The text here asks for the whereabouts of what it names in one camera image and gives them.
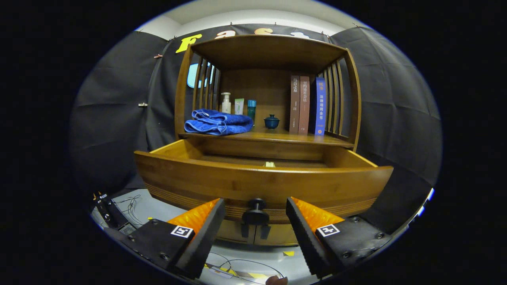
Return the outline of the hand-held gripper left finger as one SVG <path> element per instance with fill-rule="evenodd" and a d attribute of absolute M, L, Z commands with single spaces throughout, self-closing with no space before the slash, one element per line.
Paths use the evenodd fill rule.
<path fill-rule="evenodd" d="M 151 219 L 130 234 L 105 232 L 155 267 L 188 279 L 201 276 L 223 218 L 225 201 L 217 198 L 169 221 Z"/>

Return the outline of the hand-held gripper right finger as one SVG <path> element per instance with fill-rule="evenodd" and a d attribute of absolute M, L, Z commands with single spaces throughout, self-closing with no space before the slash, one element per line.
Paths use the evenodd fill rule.
<path fill-rule="evenodd" d="M 295 197 L 287 198 L 286 215 L 310 273 L 318 278 L 356 267 L 392 239 L 362 218 L 341 218 Z"/>

